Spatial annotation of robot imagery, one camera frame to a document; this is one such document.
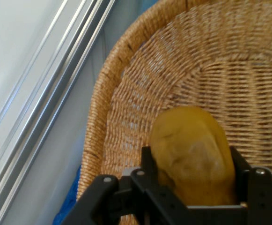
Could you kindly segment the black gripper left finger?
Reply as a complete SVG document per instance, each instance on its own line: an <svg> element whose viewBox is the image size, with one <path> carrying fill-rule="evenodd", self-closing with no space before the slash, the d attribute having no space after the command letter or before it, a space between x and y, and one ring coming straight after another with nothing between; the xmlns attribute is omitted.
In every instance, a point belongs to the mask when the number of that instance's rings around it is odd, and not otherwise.
<svg viewBox="0 0 272 225"><path fill-rule="evenodd" d="M118 225L125 216L133 216L138 225L190 224L190 211L156 176L151 148L145 146L140 167L121 178L96 176L62 224Z"/></svg>

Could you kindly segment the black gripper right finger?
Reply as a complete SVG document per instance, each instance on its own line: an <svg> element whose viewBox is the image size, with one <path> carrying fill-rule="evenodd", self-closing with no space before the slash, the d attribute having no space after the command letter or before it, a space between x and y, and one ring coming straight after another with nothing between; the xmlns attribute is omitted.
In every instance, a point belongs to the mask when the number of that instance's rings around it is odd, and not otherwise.
<svg viewBox="0 0 272 225"><path fill-rule="evenodd" d="M236 147L230 147L236 177L236 193L246 203L247 225L272 225L272 170L250 165Z"/></svg>

